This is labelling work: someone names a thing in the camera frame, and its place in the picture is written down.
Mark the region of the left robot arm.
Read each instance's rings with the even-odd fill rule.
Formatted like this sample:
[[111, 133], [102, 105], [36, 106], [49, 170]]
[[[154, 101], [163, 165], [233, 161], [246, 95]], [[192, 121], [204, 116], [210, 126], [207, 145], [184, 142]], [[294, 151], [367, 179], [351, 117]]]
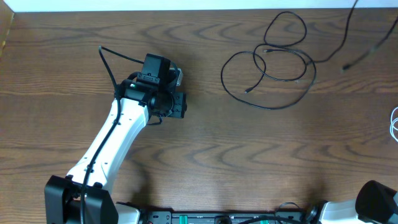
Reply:
[[186, 94], [177, 92], [183, 72], [165, 58], [147, 54], [142, 70], [114, 84], [106, 121], [84, 156], [65, 177], [44, 188], [47, 223], [138, 223], [140, 211], [111, 198], [114, 181], [137, 135], [151, 117], [183, 118]]

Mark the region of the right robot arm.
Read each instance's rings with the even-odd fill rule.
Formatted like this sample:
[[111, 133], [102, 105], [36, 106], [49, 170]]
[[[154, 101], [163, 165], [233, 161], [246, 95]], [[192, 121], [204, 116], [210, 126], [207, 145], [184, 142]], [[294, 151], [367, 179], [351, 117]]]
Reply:
[[356, 199], [324, 201], [311, 208], [304, 223], [397, 224], [397, 191], [380, 182], [366, 182]]

